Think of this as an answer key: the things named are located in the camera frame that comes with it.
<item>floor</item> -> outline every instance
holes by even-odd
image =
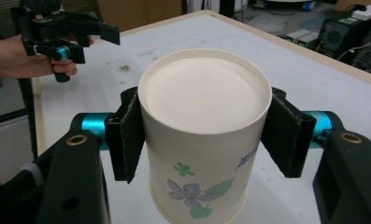
[[[313,10],[304,11],[303,4],[268,2],[266,8],[248,6],[235,13],[234,19],[271,35],[285,36],[301,29],[318,33],[324,20],[334,12],[334,5],[318,1]]]

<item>paper cup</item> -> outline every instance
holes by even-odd
[[[214,49],[169,54],[138,96],[150,191],[171,223],[227,223],[246,199],[272,91],[252,63]]]

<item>purple flower print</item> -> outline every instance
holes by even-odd
[[[182,189],[174,181],[167,179],[167,185],[173,190],[168,193],[172,198],[178,201],[185,199],[184,200],[185,205],[191,208],[200,207],[202,204],[200,204],[199,201],[211,202],[214,199],[222,196],[222,193],[200,195],[202,191],[200,190],[199,184],[197,183],[184,185]]]

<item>bolt hole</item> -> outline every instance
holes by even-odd
[[[69,198],[62,203],[61,208],[65,212],[76,209],[80,204],[80,200],[76,197]]]
[[[342,133],[342,138],[348,142],[360,144],[363,140],[353,133]]]
[[[73,147],[73,146],[77,146],[77,145],[80,145],[80,144],[86,142],[86,140],[87,140],[86,135],[81,134],[81,135],[75,135],[75,136],[72,136],[72,137],[68,138],[66,140],[66,143],[69,146]]]

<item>cable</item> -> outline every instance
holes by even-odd
[[[316,47],[316,50],[315,50],[316,52],[319,51],[319,49],[321,48],[321,45],[322,45],[323,43],[324,43],[324,41],[321,41],[321,42],[319,43],[319,45]]]
[[[338,58],[337,58],[337,60],[338,61],[340,61],[348,52],[350,52],[350,53],[354,53],[355,51],[355,49],[363,49],[363,48],[365,48],[365,47],[368,47],[368,46],[370,46],[371,44],[369,43],[369,42],[367,42],[366,44],[364,44],[364,45],[362,45],[362,46],[359,46],[359,47],[354,47],[354,48],[352,48],[352,49],[348,49],[348,50],[346,50],[345,52],[343,52]]]

